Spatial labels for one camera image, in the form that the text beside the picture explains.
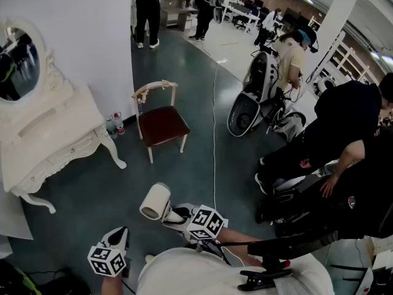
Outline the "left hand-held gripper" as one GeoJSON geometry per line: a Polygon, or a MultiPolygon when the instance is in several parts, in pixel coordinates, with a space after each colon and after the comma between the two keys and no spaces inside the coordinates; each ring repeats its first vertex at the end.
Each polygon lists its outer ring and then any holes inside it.
{"type": "Polygon", "coordinates": [[[103,236],[96,246],[92,246],[87,256],[95,274],[117,277],[127,267],[126,251],[130,233],[126,226],[118,227],[103,236]]]}

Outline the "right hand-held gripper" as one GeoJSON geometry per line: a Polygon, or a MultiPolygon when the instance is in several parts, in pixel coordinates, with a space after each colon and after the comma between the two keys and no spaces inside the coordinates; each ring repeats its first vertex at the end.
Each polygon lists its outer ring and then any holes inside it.
{"type": "Polygon", "coordinates": [[[219,232],[228,227],[228,219],[206,205],[182,203],[173,206],[173,211],[182,218],[189,219],[190,222],[163,222],[162,225],[176,232],[183,232],[187,241],[215,240],[219,232]]]}

